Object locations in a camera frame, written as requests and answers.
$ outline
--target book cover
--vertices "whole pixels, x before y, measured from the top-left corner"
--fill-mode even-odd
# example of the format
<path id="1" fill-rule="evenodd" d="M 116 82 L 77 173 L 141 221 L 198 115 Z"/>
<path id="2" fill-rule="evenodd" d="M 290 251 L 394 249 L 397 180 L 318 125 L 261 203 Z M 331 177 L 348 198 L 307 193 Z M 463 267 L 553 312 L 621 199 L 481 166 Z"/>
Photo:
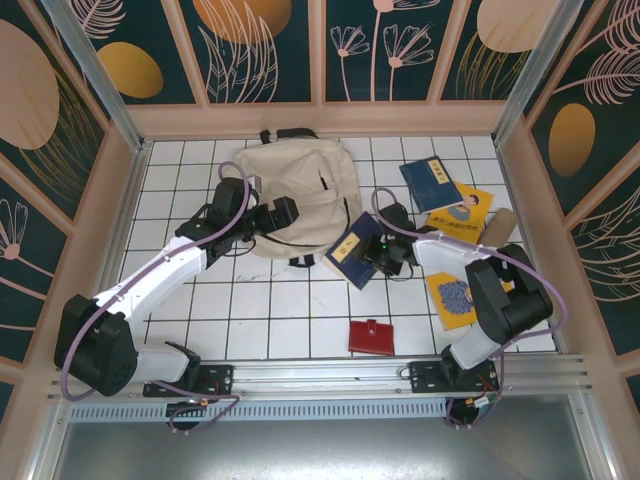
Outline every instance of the book cover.
<path id="1" fill-rule="evenodd" d="M 462 195 L 438 157 L 400 166 L 420 213 L 462 203 Z"/>
<path id="2" fill-rule="evenodd" d="M 448 273 L 430 275 L 426 279 L 431 298 L 445 330 L 471 325 L 478 321 L 469 285 Z M 503 283 L 505 291 L 513 288 Z"/>
<path id="3" fill-rule="evenodd" d="M 362 290 L 376 273 L 376 269 L 370 263 L 359 260 L 355 254 L 364 246 L 365 241 L 374 235 L 382 235 L 382 228 L 365 212 L 327 251 L 322 257 L 322 263 Z"/>
<path id="4" fill-rule="evenodd" d="M 493 195 L 463 183 L 454 183 L 462 194 L 464 203 L 431 212 L 426 224 L 453 238 L 477 243 L 489 214 Z"/>

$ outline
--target blue book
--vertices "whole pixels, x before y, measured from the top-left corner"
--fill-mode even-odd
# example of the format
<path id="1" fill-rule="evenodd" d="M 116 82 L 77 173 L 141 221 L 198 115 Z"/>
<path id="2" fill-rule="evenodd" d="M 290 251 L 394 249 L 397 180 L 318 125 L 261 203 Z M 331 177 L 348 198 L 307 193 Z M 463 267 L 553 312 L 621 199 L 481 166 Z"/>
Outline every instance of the blue book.
<path id="1" fill-rule="evenodd" d="M 358 290 L 362 290 L 376 273 L 376 269 L 370 263 L 359 260 L 356 254 L 375 235 L 382 235 L 382 228 L 365 212 L 327 251 L 322 263 Z"/>
<path id="2" fill-rule="evenodd" d="M 438 157 L 400 166 L 420 213 L 463 203 L 462 195 Z"/>

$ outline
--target red wallet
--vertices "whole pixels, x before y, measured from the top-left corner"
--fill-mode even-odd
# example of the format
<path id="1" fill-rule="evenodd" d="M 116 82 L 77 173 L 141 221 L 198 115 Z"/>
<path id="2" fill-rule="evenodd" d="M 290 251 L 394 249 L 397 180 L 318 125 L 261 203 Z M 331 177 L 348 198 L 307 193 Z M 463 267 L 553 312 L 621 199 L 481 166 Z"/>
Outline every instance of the red wallet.
<path id="1" fill-rule="evenodd" d="M 349 351 L 394 355 L 393 325 L 378 323 L 375 320 L 351 322 Z"/>

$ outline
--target yellow circle pattern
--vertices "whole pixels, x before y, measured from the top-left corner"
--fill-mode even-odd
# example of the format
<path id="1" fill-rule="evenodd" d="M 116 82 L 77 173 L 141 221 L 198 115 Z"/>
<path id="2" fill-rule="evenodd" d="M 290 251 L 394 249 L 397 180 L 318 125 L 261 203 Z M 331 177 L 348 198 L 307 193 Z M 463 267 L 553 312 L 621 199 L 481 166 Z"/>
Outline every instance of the yellow circle pattern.
<path id="1" fill-rule="evenodd" d="M 134 98 L 149 98 L 162 91 L 162 71 L 140 47 L 114 42 L 102 47 L 98 57 L 120 93 Z"/>

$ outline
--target cable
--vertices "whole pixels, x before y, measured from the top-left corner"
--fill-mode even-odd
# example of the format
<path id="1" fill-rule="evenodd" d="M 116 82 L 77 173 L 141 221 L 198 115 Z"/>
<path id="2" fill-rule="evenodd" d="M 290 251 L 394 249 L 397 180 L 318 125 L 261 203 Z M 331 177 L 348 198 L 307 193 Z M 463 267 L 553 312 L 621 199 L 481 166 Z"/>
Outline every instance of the cable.
<path id="1" fill-rule="evenodd" d="M 167 390 L 171 390 L 172 392 L 178 393 L 180 395 L 184 395 L 185 397 L 193 397 L 193 396 L 197 396 L 198 398 L 205 398 L 207 400 L 233 400 L 233 402 L 230 405 L 227 405 L 224 409 L 222 409 L 222 411 L 220 413 L 218 413 L 218 415 L 216 415 L 215 417 L 213 417 L 211 420 L 207 420 L 206 422 L 203 423 L 199 423 L 198 425 L 196 425 L 195 427 L 189 429 L 189 430 L 185 430 L 185 435 L 188 435 L 189 432 L 195 432 L 198 430 L 204 430 L 205 428 L 208 428 L 210 426 L 212 426 L 214 423 L 216 423 L 220 418 L 224 417 L 227 412 L 229 412 L 229 410 L 231 410 L 233 407 L 235 407 L 238 402 L 240 401 L 240 397 L 238 395 L 209 395 L 206 393 L 193 393 L 193 392 L 188 392 L 186 390 L 182 390 L 181 388 L 176 388 L 173 385 L 169 385 L 168 383 L 165 382 L 161 382 L 161 381 L 155 381 L 152 382 L 156 385 L 158 385 L 159 387 L 162 388 L 166 388 Z M 202 406 L 202 405 L 194 405 L 193 407 L 184 407 L 181 408 L 179 410 L 176 410 L 175 412 L 173 412 L 173 414 L 171 415 L 171 417 L 169 417 L 169 426 L 171 427 L 171 431 L 173 433 L 177 433 L 178 429 L 176 428 L 175 424 L 173 423 L 173 421 L 175 420 L 175 418 L 182 414 L 182 413 L 186 413 L 186 412 L 192 412 L 195 410 L 202 410 L 202 409 L 206 409 L 206 406 Z"/>
<path id="2" fill-rule="evenodd" d="M 564 297 L 558 291 L 558 289 L 555 286 L 553 286 L 553 284 L 551 282 L 549 282 L 546 278 L 544 278 L 542 275 L 540 275 L 538 272 L 536 272 L 533 268 L 529 267 L 528 265 L 525 265 L 524 263 L 522 263 L 522 262 L 520 262 L 518 260 L 515 260 L 515 259 L 513 259 L 511 257 L 508 257 L 508 256 L 506 256 L 506 255 L 504 255 L 504 254 L 502 254 L 500 252 L 497 252 L 495 250 L 491 250 L 489 248 L 485 248 L 482 245 L 472 245 L 470 243 L 463 242 L 462 240 L 457 240 L 455 238 L 447 237 L 442 233 L 432 233 L 432 232 L 429 232 L 429 233 L 418 233 L 418 232 L 412 232 L 412 231 L 409 231 L 409 230 L 405 230 L 403 228 L 396 227 L 392 223 L 388 222 L 380 214 L 380 210 L 378 208 L 378 192 L 386 192 L 386 193 L 388 193 L 389 195 L 391 195 L 391 198 L 393 198 L 394 202 L 397 202 L 398 199 L 396 198 L 395 194 L 391 190 L 389 190 L 388 188 L 385 188 L 385 187 L 377 187 L 371 193 L 371 206 L 373 208 L 373 211 L 374 211 L 376 217 L 378 218 L 378 221 L 380 223 L 382 223 L 383 225 L 385 225 L 386 227 L 388 227 L 391 230 L 394 230 L 394 231 L 396 231 L 398 233 L 401 233 L 403 235 L 407 235 L 409 237 L 425 239 L 425 240 L 435 240 L 435 241 L 438 241 L 438 242 L 448 243 L 448 244 L 453 245 L 453 246 L 458 247 L 458 248 L 464 248 L 464 249 L 467 249 L 467 250 L 471 250 L 471 251 L 475 252 L 476 254 L 490 255 L 492 257 L 496 257 L 496 258 L 502 260 L 503 262 L 510 263 L 511 265 L 513 265 L 516 268 L 522 270 L 523 272 L 528 273 L 533 278 L 535 278 L 540 283 L 542 283 L 547 288 L 547 290 L 549 290 L 551 292 L 551 294 L 558 301 L 558 304 L 560 305 L 560 310 L 562 311 L 562 318 L 560 319 L 560 321 L 558 323 L 556 323 L 555 325 L 551 325 L 549 328 L 545 328 L 544 330 L 539 330 L 537 332 L 521 333 L 519 335 L 516 335 L 515 337 L 513 337 L 507 343 L 502 345 L 500 348 L 498 348 L 495 352 L 493 352 L 489 356 L 489 358 L 491 358 L 491 359 L 496 359 L 497 357 L 500 358 L 500 385 L 499 385 L 499 389 L 498 389 L 497 397 L 496 397 L 496 402 L 497 402 L 500 399 L 500 397 L 502 396 L 502 388 L 504 386 L 504 351 L 507 348 L 509 348 L 513 343 L 517 342 L 518 340 L 522 340 L 523 338 L 530 338 L 530 337 L 536 337 L 536 336 L 539 336 L 539 335 L 545 335 L 547 333 L 553 333 L 553 332 L 563 328 L 567 324 L 567 322 L 569 320 L 569 308 L 567 307 L 567 303 L 565 302 Z M 447 425 L 449 425 L 450 427 L 459 428 L 462 424 L 460 422 L 458 422 L 455 418 L 451 417 L 451 409 L 452 409 L 452 407 L 453 407 L 453 399 L 449 400 L 449 402 L 447 403 L 445 423 Z M 476 420 L 475 422 L 473 422 L 474 425 L 477 426 L 478 424 L 483 422 L 489 416 L 489 413 L 492 412 L 495 409 L 495 407 L 496 407 L 496 405 L 495 405 L 495 402 L 494 402 L 494 404 L 491 407 L 491 409 L 482 418 L 480 418 L 479 420 Z"/>
<path id="3" fill-rule="evenodd" d="M 82 341 L 86 333 L 91 329 L 93 324 L 102 316 L 102 314 L 105 313 L 110 307 L 112 307 L 118 301 L 119 298 L 122 298 L 123 295 L 126 295 L 126 293 L 129 290 L 131 290 L 132 287 L 134 287 L 138 282 L 140 282 L 143 278 L 145 278 L 148 274 L 150 274 L 153 270 L 155 270 L 159 265 L 161 265 L 164 262 L 170 261 L 172 257 L 178 255 L 181 252 L 184 252 L 185 250 L 188 250 L 189 248 L 198 247 L 204 243 L 211 242 L 212 240 L 215 240 L 216 238 L 221 237 L 222 235 L 227 233 L 229 230 L 231 230 L 231 228 L 233 228 L 233 226 L 236 223 L 238 223 L 238 221 L 242 218 L 242 215 L 244 214 L 244 211 L 247 208 L 247 205 L 249 204 L 249 192 L 251 187 L 249 186 L 249 181 L 247 180 L 247 175 L 244 173 L 244 170 L 242 170 L 242 168 L 240 168 L 239 165 L 233 162 L 223 162 L 220 164 L 220 166 L 218 167 L 218 176 L 220 178 L 222 178 L 222 171 L 225 167 L 233 167 L 236 170 L 238 170 L 238 172 L 240 173 L 240 176 L 242 177 L 242 182 L 244 184 L 244 195 L 242 197 L 242 205 L 240 206 L 240 209 L 238 210 L 236 215 L 231 219 L 231 221 L 226 226 L 224 226 L 222 229 L 218 230 L 217 232 L 201 240 L 188 243 L 186 245 L 183 245 L 182 247 L 176 248 L 175 250 L 172 250 L 169 253 L 167 253 L 166 256 L 159 258 L 158 260 L 153 262 L 151 265 L 144 268 L 126 285 L 124 285 L 120 290 L 118 290 L 118 292 L 113 297 L 111 297 L 102 307 L 100 307 L 93 315 L 89 317 L 87 322 L 85 322 L 85 324 L 80 328 L 76 337 L 73 339 L 73 342 L 71 343 L 71 347 L 67 352 L 67 356 L 64 359 L 62 372 L 60 373 L 60 390 L 62 392 L 62 396 L 66 400 L 70 402 L 78 402 L 80 400 L 87 398 L 89 395 L 95 392 L 95 389 L 90 388 L 89 390 L 87 390 L 86 392 L 80 395 L 71 395 L 71 393 L 69 392 L 69 384 L 68 384 L 69 368 L 71 367 L 71 361 L 73 360 L 73 356 L 76 354 L 76 351 L 78 350 L 78 346 L 80 345 L 80 342 Z M 240 401 L 240 398 L 237 395 L 203 395 L 203 394 L 198 394 L 193 392 L 187 392 L 186 390 L 180 390 L 179 388 L 172 387 L 171 385 L 164 382 L 154 382 L 154 383 L 156 385 L 162 386 L 163 388 L 166 388 L 173 392 L 180 393 L 181 395 L 190 396 L 190 397 L 196 396 L 199 398 L 207 398 L 209 400 L 218 400 L 218 399 L 224 400 L 224 399 L 230 399 L 230 398 L 237 399 L 233 404 L 231 404 L 231 406 L 224 409 L 221 415 L 216 416 L 216 418 L 214 418 L 214 420 L 211 421 L 210 423 L 214 423 L 219 417 L 221 417 L 224 413 L 228 412 L 232 407 L 235 406 L 236 403 L 238 403 L 238 401 Z"/>
<path id="4" fill-rule="evenodd" d="M 420 238 L 420 239 L 425 239 L 425 240 L 435 240 L 438 242 L 444 242 L 444 243 L 448 243 L 450 245 L 453 245 L 455 247 L 458 248 L 465 248 L 467 250 L 471 250 L 473 252 L 475 252 L 476 254 L 483 254 L 483 255 L 491 255 L 492 257 L 496 257 L 499 258 L 500 260 L 510 263 L 511 265 L 517 267 L 518 269 L 522 270 L 523 272 L 528 273 L 529 275 L 531 275 L 533 278 L 535 278 L 536 280 L 538 280 L 540 283 L 542 283 L 547 290 L 549 290 L 551 292 L 551 294 L 556 298 L 556 300 L 558 301 L 558 304 L 560 305 L 560 310 L 562 310 L 562 318 L 560 319 L 560 321 L 558 323 L 556 323 L 555 325 L 550 326 L 549 328 L 545 328 L 544 330 L 539 330 L 537 332 L 528 332 L 528 333 L 521 333 L 520 335 L 516 335 L 515 337 L 513 337 L 511 340 L 509 340 L 507 343 L 505 343 L 504 345 L 502 345 L 500 348 L 498 348 L 495 352 L 493 352 L 490 357 L 495 359 L 497 358 L 498 355 L 501 355 L 502 353 L 504 353 L 504 351 L 509 348 L 513 343 L 517 342 L 518 340 L 522 340 L 523 338 L 529 338 L 529 337 L 536 337 L 539 335 L 545 335 L 547 333 L 553 333 L 561 328 L 563 328 L 567 321 L 569 320 L 569 308 L 567 307 L 567 303 L 565 302 L 562 294 L 558 291 L 558 289 L 556 287 L 554 287 L 551 282 L 549 282 L 546 278 L 544 278 L 542 275 L 540 275 L 538 272 L 536 272 L 533 268 L 529 267 L 528 265 L 525 265 L 524 263 L 515 260 L 511 257 L 508 257 L 500 252 L 497 252 L 495 250 L 491 250 L 489 248 L 483 247 L 482 245 L 473 245 L 467 242 L 463 242 L 462 240 L 457 240 L 455 238 L 451 238 L 451 237 L 447 237 L 442 233 L 434 233 L 434 232 L 429 232 L 429 233 L 418 233 L 418 232 L 412 232 L 409 230 L 405 230 L 403 228 L 399 228 L 396 227 L 395 225 L 393 225 L 392 223 L 388 222 L 381 214 L 380 214 L 380 210 L 378 208 L 378 196 L 377 193 L 378 192 L 386 192 L 389 195 L 391 195 L 391 198 L 393 198 L 394 202 L 397 202 L 398 199 L 396 198 L 395 194 L 389 190 L 388 188 L 385 187 L 377 187 L 373 193 L 371 193 L 371 206 L 373 207 L 373 211 L 376 215 L 376 217 L 378 218 L 378 221 L 380 223 L 382 223 L 383 225 L 385 225 L 386 227 L 390 228 L 391 230 L 395 230 L 398 233 L 402 233 L 403 235 L 407 235 L 410 237 L 414 237 L 414 238 Z"/>
<path id="5" fill-rule="evenodd" d="M 242 252 L 242 253 L 234 253 L 233 255 L 223 255 L 223 257 L 228 257 L 228 258 L 236 258 L 236 257 L 243 257 L 249 253 L 251 253 L 251 251 L 256 248 L 256 245 L 258 244 L 258 242 L 256 242 L 255 238 L 251 239 L 253 241 L 253 245 L 251 245 L 251 247 L 249 248 L 249 250 L 247 250 L 246 252 Z"/>
<path id="6" fill-rule="evenodd" d="M 411 275 L 409 275 L 409 278 L 393 278 L 391 275 L 387 275 L 387 274 L 385 274 L 385 277 L 387 277 L 392 282 L 398 282 L 398 283 L 408 282 L 413 278 L 414 270 L 413 270 L 413 265 L 411 265 L 410 263 L 407 263 L 407 265 L 409 265 L 409 269 L 411 269 Z"/>

